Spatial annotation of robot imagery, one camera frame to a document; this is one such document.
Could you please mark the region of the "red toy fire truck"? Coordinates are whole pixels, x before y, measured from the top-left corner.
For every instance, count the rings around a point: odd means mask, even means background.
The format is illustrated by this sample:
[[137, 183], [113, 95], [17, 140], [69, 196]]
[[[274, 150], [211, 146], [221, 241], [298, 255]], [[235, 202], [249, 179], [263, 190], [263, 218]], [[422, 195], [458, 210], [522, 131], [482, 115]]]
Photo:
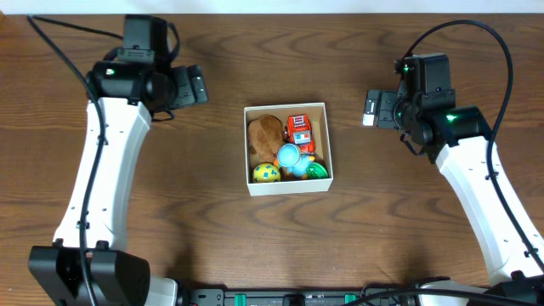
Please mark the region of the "red toy fire truck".
[[307, 114], [289, 116], [286, 124], [286, 135], [290, 143], [297, 145], [303, 154], [315, 153], [315, 139]]

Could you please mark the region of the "green ribbed plastic cap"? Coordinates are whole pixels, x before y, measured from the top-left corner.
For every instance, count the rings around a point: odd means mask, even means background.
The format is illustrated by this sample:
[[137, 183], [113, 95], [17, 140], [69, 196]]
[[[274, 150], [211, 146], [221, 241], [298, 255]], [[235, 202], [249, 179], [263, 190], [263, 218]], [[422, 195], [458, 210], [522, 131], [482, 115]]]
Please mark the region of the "green ribbed plastic cap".
[[328, 179], [329, 173], [326, 168], [318, 162], [312, 162], [306, 169], [309, 179]]

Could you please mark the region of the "brown plush toy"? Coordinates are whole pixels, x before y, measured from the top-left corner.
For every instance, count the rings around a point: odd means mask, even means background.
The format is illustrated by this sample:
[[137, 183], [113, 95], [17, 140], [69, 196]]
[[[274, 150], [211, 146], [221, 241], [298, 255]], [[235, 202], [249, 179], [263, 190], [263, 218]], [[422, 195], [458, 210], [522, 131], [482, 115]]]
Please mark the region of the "brown plush toy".
[[286, 143], [282, 122], [269, 114], [261, 115], [249, 123], [247, 137], [253, 167], [264, 162], [273, 163], [279, 149]]

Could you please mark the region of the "orange duck toy blue hat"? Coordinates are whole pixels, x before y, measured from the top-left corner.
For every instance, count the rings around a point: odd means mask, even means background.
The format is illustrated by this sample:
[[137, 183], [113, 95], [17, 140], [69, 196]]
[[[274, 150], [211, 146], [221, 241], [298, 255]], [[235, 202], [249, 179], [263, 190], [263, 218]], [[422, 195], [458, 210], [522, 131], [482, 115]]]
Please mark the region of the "orange duck toy blue hat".
[[315, 162], [313, 155], [304, 154], [296, 144], [284, 144], [280, 147], [274, 164], [282, 167], [286, 174], [299, 179], [308, 179], [308, 168]]

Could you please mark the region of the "yellow ball blue letters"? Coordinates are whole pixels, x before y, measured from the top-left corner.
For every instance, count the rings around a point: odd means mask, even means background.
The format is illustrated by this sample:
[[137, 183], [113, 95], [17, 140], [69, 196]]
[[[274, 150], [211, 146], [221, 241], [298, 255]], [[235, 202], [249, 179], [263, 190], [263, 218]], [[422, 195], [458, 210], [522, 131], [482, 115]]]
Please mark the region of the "yellow ball blue letters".
[[272, 163], [261, 163], [252, 171], [253, 183], [274, 183], [281, 181], [280, 169]]

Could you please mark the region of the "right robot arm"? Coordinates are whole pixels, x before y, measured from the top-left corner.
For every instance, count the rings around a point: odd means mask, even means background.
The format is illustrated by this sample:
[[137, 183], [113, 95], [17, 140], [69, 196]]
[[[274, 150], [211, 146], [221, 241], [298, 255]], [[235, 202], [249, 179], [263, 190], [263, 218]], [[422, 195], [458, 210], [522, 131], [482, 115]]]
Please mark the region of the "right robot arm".
[[456, 193], [490, 280], [488, 296], [543, 303], [543, 238], [502, 166], [493, 132], [476, 106], [456, 106], [445, 54], [408, 54], [394, 63], [397, 90], [372, 89], [366, 126], [394, 129], [426, 156]]

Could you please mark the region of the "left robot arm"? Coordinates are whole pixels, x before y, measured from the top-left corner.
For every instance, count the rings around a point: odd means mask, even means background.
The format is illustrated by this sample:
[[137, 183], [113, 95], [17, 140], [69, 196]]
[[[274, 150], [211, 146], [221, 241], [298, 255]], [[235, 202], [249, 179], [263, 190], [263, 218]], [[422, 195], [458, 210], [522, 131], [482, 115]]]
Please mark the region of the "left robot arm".
[[153, 122], [206, 103], [201, 68], [174, 66], [180, 40], [158, 17], [129, 14], [113, 48], [78, 73], [88, 98], [87, 132], [74, 190], [48, 246], [28, 268], [57, 305], [186, 305], [183, 285], [127, 252], [128, 201], [139, 151]]

